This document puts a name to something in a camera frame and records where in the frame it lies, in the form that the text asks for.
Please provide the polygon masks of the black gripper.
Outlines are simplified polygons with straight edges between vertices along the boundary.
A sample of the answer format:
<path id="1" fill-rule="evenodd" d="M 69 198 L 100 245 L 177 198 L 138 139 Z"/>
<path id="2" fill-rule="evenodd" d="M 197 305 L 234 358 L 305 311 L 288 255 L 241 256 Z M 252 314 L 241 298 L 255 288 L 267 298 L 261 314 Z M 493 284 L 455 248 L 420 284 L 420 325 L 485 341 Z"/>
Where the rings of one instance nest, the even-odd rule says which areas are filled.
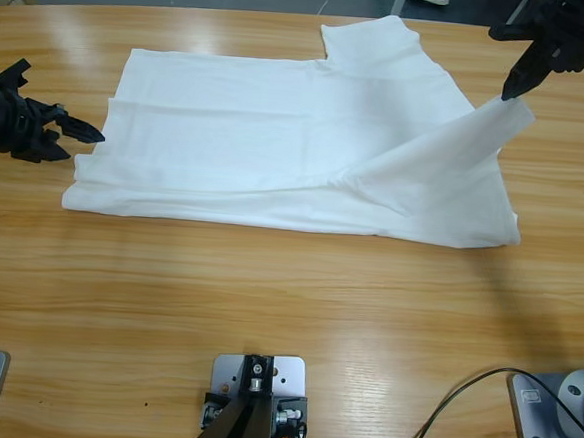
<path id="1" fill-rule="evenodd" d="M 504 101 L 538 87 L 551 71 L 584 69 L 584 0 L 540 0 L 533 23 L 538 34 L 506 77 Z"/>
<path id="2" fill-rule="evenodd" d="M 68 113 L 53 113 L 52 106 L 40 108 L 17 94 L 0 90 L 0 154 L 29 162 L 62 161 L 71 155 L 57 144 L 59 134 L 46 130 L 53 120 L 64 136 L 87 144 L 103 143 L 104 135 L 88 122 Z"/>

